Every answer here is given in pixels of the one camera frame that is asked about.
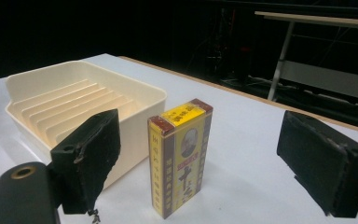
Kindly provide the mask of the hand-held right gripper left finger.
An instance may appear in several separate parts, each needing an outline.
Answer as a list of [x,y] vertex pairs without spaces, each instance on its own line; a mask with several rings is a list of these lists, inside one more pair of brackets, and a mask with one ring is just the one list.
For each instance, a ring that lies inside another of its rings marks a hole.
[[104,181],[119,154],[120,130],[116,109],[91,116],[50,151],[49,169],[64,213],[94,211]]

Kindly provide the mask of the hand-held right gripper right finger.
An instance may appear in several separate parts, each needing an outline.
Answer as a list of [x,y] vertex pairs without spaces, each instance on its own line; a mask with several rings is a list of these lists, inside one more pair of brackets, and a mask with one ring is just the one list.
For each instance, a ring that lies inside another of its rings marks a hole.
[[357,217],[358,142],[315,118],[287,111],[277,155],[326,215]]

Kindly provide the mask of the cream slotted plastic tray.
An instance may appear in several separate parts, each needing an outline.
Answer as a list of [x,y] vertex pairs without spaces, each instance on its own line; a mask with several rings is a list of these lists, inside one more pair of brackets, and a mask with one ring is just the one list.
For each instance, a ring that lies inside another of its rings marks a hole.
[[12,75],[6,112],[45,163],[50,151],[79,125],[116,109],[121,151],[104,182],[109,187],[148,157],[147,120],[164,111],[166,91],[84,61]]

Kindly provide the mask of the yellow and brown box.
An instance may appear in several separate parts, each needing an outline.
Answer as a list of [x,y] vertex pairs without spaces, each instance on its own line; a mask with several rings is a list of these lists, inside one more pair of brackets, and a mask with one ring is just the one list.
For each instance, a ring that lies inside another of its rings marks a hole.
[[201,189],[212,115],[193,99],[147,121],[152,205],[164,218]]

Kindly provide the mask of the dark metal stand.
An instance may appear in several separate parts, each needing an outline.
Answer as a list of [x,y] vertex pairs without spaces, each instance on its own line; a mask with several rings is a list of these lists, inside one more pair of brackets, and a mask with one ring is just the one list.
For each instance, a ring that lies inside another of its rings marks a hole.
[[255,14],[247,9],[221,8],[208,44],[208,75],[214,82],[242,87],[250,70]]

